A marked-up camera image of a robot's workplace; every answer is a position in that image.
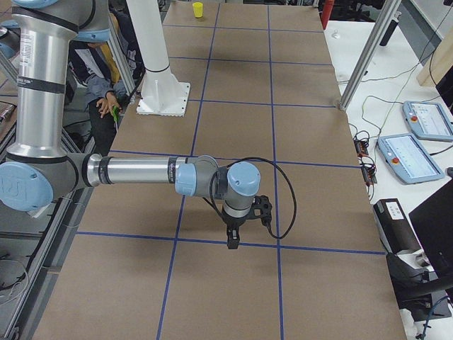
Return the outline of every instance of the blue tape line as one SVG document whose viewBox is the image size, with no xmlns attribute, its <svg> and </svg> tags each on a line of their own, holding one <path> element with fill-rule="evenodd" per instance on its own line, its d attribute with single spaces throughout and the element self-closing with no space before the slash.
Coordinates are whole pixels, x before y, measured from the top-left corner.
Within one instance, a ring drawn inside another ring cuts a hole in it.
<svg viewBox="0 0 453 340">
<path fill-rule="evenodd" d="M 310 105 L 310 104 L 273 104 L 274 106 L 290 106 L 295 108 L 336 108 L 334 105 Z"/>
<path fill-rule="evenodd" d="M 333 66 L 322 62 L 272 62 L 274 64 L 289 64 L 289 65 L 311 65 L 311 66 Z"/>
<path fill-rule="evenodd" d="M 360 169 L 359 165 L 342 165 L 342 164 L 323 164 L 323 163 L 306 163 L 299 161 L 277 161 L 278 164 L 309 165 L 309 166 L 327 166 L 332 168 Z"/>
<path fill-rule="evenodd" d="M 169 59 L 187 59 L 187 60 L 208 60 L 208 58 L 199 57 L 168 57 Z"/>
<path fill-rule="evenodd" d="M 199 57 L 168 57 L 169 59 L 183 59 L 183 60 L 209 60 L 209 58 L 199 58 Z M 221 58 L 211 58 L 210 60 L 215 62 L 261 62 L 268 63 L 268 60 L 239 60 L 239 59 L 221 59 Z M 272 62 L 273 64 L 289 64 L 289 65 L 312 65 L 312 66 L 333 66 L 332 64 L 320 63 L 320 62 Z"/>
<path fill-rule="evenodd" d="M 271 30 L 272 32 L 324 33 L 322 30 Z"/>
<path fill-rule="evenodd" d="M 6 84 L 7 81 L 8 81 L 8 79 L 5 80 L 3 83 L 1 83 L 0 89 Z"/>
<path fill-rule="evenodd" d="M 205 99 L 203 100 L 205 103 L 223 103 L 223 104 L 245 104 L 245 105 L 264 105 L 264 106 L 271 106 L 269 103 L 253 103 L 253 102 L 246 102 L 246 101 L 216 101 Z"/>
<path fill-rule="evenodd" d="M 125 150 L 111 150 L 110 152 L 116 152 L 118 154 L 145 154 L 149 156 L 160 156 L 160 157 L 190 157 L 188 154 L 165 154 L 159 152 L 125 151 Z"/>
<path fill-rule="evenodd" d="M 197 142 L 197 133 L 198 133 L 198 127 L 200 125 L 201 110 L 203 108 L 203 98 L 205 97 L 207 75 L 209 74 L 210 64 L 211 64 L 212 47 L 214 45 L 215 29 L 216 29 L 216 26 L 217 26 L 217 21 L 219 20 L 219 10 L 220 10 L 220 4 L 217 7 L 217 14 L 215 16 L 215 23 L 214 23 L 214 30 L 212 31 L 210 54 L 209 54 L 207 65 L 206 65 L 205 80 L 203 81 L 203 89 L 202 89 L 202 92 L 201 92 L 200 107 L 198 108 L 197 122 L 195 124 L 195 133 L 193 135 L 192 148 L 190 149 L 190 155 L 193 155 L 193 152 L 195 151 L 195 143 Z"/>
<path fill-rule="evenodd" d="M 126 151 L 126 150 L 111 150 L 110 152 L 115 152 L 118 154 L 144 154 L 149 156 L 158 156 L 158 157 L 197 157 L 198 155 L 189 155 L 189 154 L 166 154 L 159 152 L 143 152 L 143 151 Z M 221 159 L 224 161 L 238 161 L 240 158 L 223 158 L 215 157 L 215 159 Z M 290 165 L 305 165 L 305 166 L 326 166 L 331 168 L 346 168 L 346 169 L 360 169 L 358 165 L 342 165 L 342 164 L 323 164 L 323 163 L 309 163 L 305 161 L 279 161 L 275 160 L 278 164 L 290 164 Z"/>
<path fill-rule="evenodd" d="M 123 237 L 127 239 L 155 239 L 159 241 L 173 241 L 173 237 L 160 237 L 151 235 L 137 235 L 137 234 L 117 234 L 112 232 L 82 232 L 78 231 L 78 235 L 90 235 L 90 236 L 107 236 L 107 237 Z"/>
<path fill-rule="evenodd" d="M 178 239 L 181 242 L 206 243 L 206 244 L 227 244 L 226 241 L 216 241 L 213 239 Z"/>
<path fill-rule="evenodd" d="M 167 23 L 162 24 L 163 27 L 191 27 L 191 28 L 215 28 L 214 26 L 193 26 L 193 25 L 169 25 Z"/>
<path fill-rule="evenodd" d="M 196 25 L 169 25 L 163 24 L 162 26 L 168 27 L 190 27 L 190 28 L 220 28 L 222 30 L 264 30 L 264 31 L 271 31 L 271 32 L 300 32 L 300 33 L 324 33 L 322 30 L 276 30 L 276 29 L 269 29 L 269 28 L 237 28 L 237 27 L 217 27 L 217 26 L 196 26 Z"/>
<path fill-rule="evenodd" d="M 385 255 L 384 251 L 373 251 L 373 250 L 335 249 L 335 248 L 318 248 L 313 246 L 285 246 L 285 245 L 281 245 L 280 248 L 292 250 L 324 251 L 327 253 L 365 254 L 380 256 Z"/>
<path fill-rule="evenodd" d="M 168 291 L 170 289 L 171 274 L 173 273 L 173 265 L 175 262 L 176 247 L 178 246 L 179 229 L 181 226 L 181 220 L 183 219 L 184 203 L 185 203 L 185 196 L 183 196 L 183 199 L 181 201 L 181 207 L 179 209 L 178 225 L 176 227 L 175 239 L 173 241 L 173 249 L 171 251 L 170 266 L 168 267 L 167 281 L 165 284 L 164 299 L 162 300 L 161 317 L 159 318 L 159 327 L 157 328 L 156 340 L 160 340 L 161 333 L 162 333 L 162 326 L 164 325 L 165 308 L 166 308 L 166 303 L 167 303 L 167 298 L 168 298 Z"/>
<path fill-rule="evenodd" d="M 188 243 L 206 243 L 206 244 L 227 244 L 225 241 L 216 241 L 210 239 L 188 239 L 188 238 L 175 238 L 175 237 L 161 237 L 152 235 L 138 235 L 138 234 L 117 234 L 112 232 L 82 232 L 78 231 L 78 235 L 100 236 L 100 237 L 122 237 L 127 239 L 155 239 L 157 241 L 178 241 Z M 258 247 L 258 248 L 277 248 L 275 244 L 261 244 L 241 242 L 241 246 L 245 247 Z M 280 245 L 281 249 L 302 250 L 302 251 L 324 251 L 329 253 L 346 253 L 346 254 L 366 254 L 366 255 L 385 255 L 383 251 L 372 250 L 354 250 L 354 249 L 336 249 L 336 248 L 320 248 L 313 246 L 285 246 Z"/>
<path fill-rule="evenodd" d="M 272 113 L 272 144 L 273 144 L 273 163 L 277 163 L 277 143 L 275 137 L 275 114 L 274 114 L 274 86 L 272 73 L 272 42 L 270 34 L 270 9 L 268 10 L 268 40 L 269 40 L 269 70 L 270 70 L 270 103 Z M 280 236 L 280 220 L 278 208 L 278 187 L 277 169 L 274 168 L 274 195 L 275 195 L 275 224 L 277 226 L 277 236 Z M 280 251 L 280 240 L 277 239 L 277 278 L 278 278 L 278 305 L 280 315 L 280 340 L 285 340 L 285 320 L 283 315 L 283 282 L 282 282 L 282 261 Z"/>
</svg>

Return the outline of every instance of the table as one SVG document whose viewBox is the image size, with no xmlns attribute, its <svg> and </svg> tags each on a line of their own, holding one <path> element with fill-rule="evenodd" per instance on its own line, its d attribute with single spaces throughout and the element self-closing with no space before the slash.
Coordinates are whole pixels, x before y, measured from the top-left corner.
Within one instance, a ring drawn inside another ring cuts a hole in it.
<svg viewBox="0 0 453 340">
<path fill-rule="evenodd" d="M 331 53 L 332 63 L 336 69 L 338 82 L 347 81 L 352 74 L 355 64 L 365 45 L 365 42 L 371 32 L 372 23 L 350 23 L 330 21 L 325 31 L 328 48 Z M 422 69 L 418 65 L 418 58 L 412 51 L 411 46 L 405 39 L 401 29 L 398 27 L 392 35 L 386 47 L 378 46 L 376 53 L 370 63 L 367 75 L 363 80 L 380 79 L 392 77 L 407 71 L 416 66 L 414 72 L 407 72 L 395 79 L 385 79 L 380 81 L 362 82 L 355 93 L 349 108 L 347 109 L 348 119 L 359 130 L 367 130 L 371 136 L 378 133 L 378 130 L 365 122 L 362 116 L 362 104 L 367 96 L 373 95 L 388 101 L 425 101 L 430 98 L 439 96 L 434 88 L 421 87 L 417 82 L 417 74 Z M 340 91 L 343 92 L 346 85 L 340 84 Z M 404 87 L 401 95 L 397 98 L 399 91 Z M 446 112 L 448 107 L 441 98 L 437 101 L 442 104 Z M 378 126 L 382 126 L 387 113 L 389 117 L 382 128 L 382 136 L 395 135 L 409 132 L 408 126 L 403 119 L 402 105 L 396 104 L 392 107 L 391 103 L 370 98 L 366 102 L 364 109 L 365 117 Z M 437 152 L 450 143 L 421 141 L 428 152 Z M 444 186 L 451 178 L 446 176 L 439 181 L 419 183 L 416 185 L 403 185 L 394 175 L 393 171 L 385 163 L 383 156 L 375 152 L 376 138 L 370 140 L 369 153 L 375 159 L 377 165 L 377 184 L 374 186 L 374 195 L 371 204 L 384 198 L 398 198 L 404 212 L 408 215 L 410 211 L 416 208 L 427 197 Z M 452 165 L 451 150 L 433 157 L 441 169 L 446 169 Z M 417 326 L 422 329 L 422 322 Z M 438 319 L 430 322 L 432 329 L 429 329 L 428 336 L 434 340 L 448 340 L 453 334 L 453 319 Z"/>
<path fill-rule="evenodd" d="M 294 230 L 275 241 L 247 222 L 229 251 L 200 199 L 97 188 L 34 339 L 403 339 L 317 10 L 205 4 L 197 21 L 173 2 L 164 31 L 187 112 L 129 107 L 111 155 L 267 157 L 297 193 Z M 281 233 L 289 192 L 256 165 Z"/>
</svg>

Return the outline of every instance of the brown cardboard surface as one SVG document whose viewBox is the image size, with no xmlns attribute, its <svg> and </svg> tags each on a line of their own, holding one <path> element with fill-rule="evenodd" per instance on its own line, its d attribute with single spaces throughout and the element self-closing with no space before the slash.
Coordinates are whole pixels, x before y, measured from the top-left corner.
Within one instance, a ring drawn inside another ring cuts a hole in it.
<svg viewBox="0 0 453 340">
<path fill-rule="evenodd" d="M 191 2 L 172 1 L 165 17 L 165 25 L 214 27 L 218 4 L 203 4 L 203 17 L 196 18 Z"/>
<path fill-rule="evenodd" d="M 270 106 L 203 103 L 195 154 L 273 157 Z"/>
<path fill-rule="evenodd" d="M 382 251 L 359 169 L 282 164 L 296 193 L 297 219 L 282 244 Z M 291 194 L 278 179 L 280 232 L 292 217 Z"/>
<path fill-rule="evenodd" d="M 273 64 L 274 103 L 334 106 L 340 92 L 332 66 Z"/>
<path fill-rule="evenodd" d="M 189 102 L 184 117 L 139 115 L 136 106 L 129 106 L 112 150 L 189 154 L 199 105 Z"/>
<path fill-rule="evenodd" d="M 213 32 L 214 28 L 164 26 L 168 56 L 207 59 Z"/>
<path fill-rule="evenodd" d="M 4 18 L 4 16 L 5 16 L 6 14 L 9 14 L 9 13 L 11 13 L 11 1 L 9 1 L 9 0 L 4 1 L 4 0 L 3 0 L 3 1 L 0 3 L 0 14 L 1 14 L 1 15 L 0 15 L 0 20 L 1 20 L 1 21 L 7 20 L 7 19 Z"/>
<path fill-rule="evenodd" d="M 129 107 L 111 155 L 274 159 L 275 152 L 278 161 L 313 163 L 280 163 L 297 194 L 294 229 L 276 242 L 259 220 L 248 221 L 243 244 L 229 251 L 225 225 L 201 198 L 181 198 L 168 184 L 97 188 L 80 226 L 87 235 L 76 237 L 36 339 L 402 339 L 347 120 L 332 108 L 340 95 L 334 70 L 266 59 L 269 22 L 273 30 L 321 31 L 317 9 L 204 7 L 195 19 L 191 3 L 173 2 L 165 21 L 172 71 L 200 101 L 190 101 L 183 118 Z M 209 32 L 211 60 L 184 59 L 206 58 Z M 327 63 L 322 33 L 305 34 L 306 44 L 297 44 L 303 33 L 273 31 L 273 57 Z M 278 220 L 283 233 L 292 216 L 286 183 L 275 183 L 268 164 L 256 165 L 259 194 L 274 205 L 273 231 Z"/>
<path fill-rule="evenodd" d="M 322 32 L 319 10 L 311 6 L 269 6 L 271 30 L 307 30 Z"/>
<path fill-rule="evenodd" d="M 268 29 L 267 6 L 222 4 L 217 27 Z"/>
<path fill-rule="evenodd" d="M 230 161 L 220 161 L 221 166 L 226 166 Z M 275 204 L 274 171 L 271 165 L 263 162 L 253 163 L 260 171 L 263 179 L 258 195 L 266 195 L 270 202 Z M 183 239 L 207 239 L 225 242 L 227 240 L 226 226 L 217 216 L 215 211 L 201 198 L 186 198 L 183 216 L 181 219 L 179 237 Z M 250 220 L 239 228 L 241 242 L 275 244 L 275 240 L 268 234 L 260 220 Z"/>
<path fill-rule="evenodd" d="M 218 28 L 212 59 L 269 61 L 269 34 L 265 30 Z"/>
<path fill-rule="evenodd" d="M 272 31 L 270 41 L 273 62 L 332 64 L 324 33 Z"/>
<path fill-rule="evenodd" d="M 181 196 L 170 184 L 100 186 L 94 189 L 79 230 L 174 237 L 180 205 Z"/>
<path fill-rule="evenodd" d="M 178 244 L 162 339 L 280 338 L 276 250 L 226 247 Z"/>
<path fill-rule="evenodd" d="M 268 63 L 211 61 L 205 100 L 270 103 L 269 83 Z"/>
<path fill-rule="evenodd" d="M 274 108 L 279 161 L 357 166 L 348 117 L 336 108 Z"/>
<path fill-rule="evenodd" d="M 172 248 L 76 236 L 34 340 L 154 338 Z"/>
<path fill-rule="evenodd" d="M 171 71 L 183 83 L 190 83 L 189 99 L 201 99 L 207 60 L 170 58 Z"/>
<path fill-rule="evenodd" d="M 281 252 L 285 340 L 406 338 L 385 256 Z"/>
</svg>

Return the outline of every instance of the red object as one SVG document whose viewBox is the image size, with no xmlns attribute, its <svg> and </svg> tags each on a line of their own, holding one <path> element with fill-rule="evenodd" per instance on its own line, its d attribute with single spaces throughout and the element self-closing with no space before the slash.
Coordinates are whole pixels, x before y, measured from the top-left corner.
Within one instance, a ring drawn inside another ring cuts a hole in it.
<svg viewBox="0 0 453 340">
<path fill-rule="evenodd" d="M 327 27 L 328 19 L 331 18 L 332 8 L 335 0 L 326 0 L 323 7 L 323 14 L 321 15 L 321 23 L 323 24 L 323 30 Z"/>
</svg>

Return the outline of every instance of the green object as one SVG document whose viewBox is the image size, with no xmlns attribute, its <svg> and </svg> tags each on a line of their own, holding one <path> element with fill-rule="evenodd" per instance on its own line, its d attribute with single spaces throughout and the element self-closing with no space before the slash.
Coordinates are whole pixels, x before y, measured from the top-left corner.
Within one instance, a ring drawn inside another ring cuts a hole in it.
<svg viewBox="0 0 453 340">
<path fill-rule="evenodd" d="M 120 109 L 117 106 L 113 106 L 110 114 L 113 116 L 113 121 L 115 122 L 115 128 L 118 131 L 118 121 L 120 120 Z"/>
</svg>

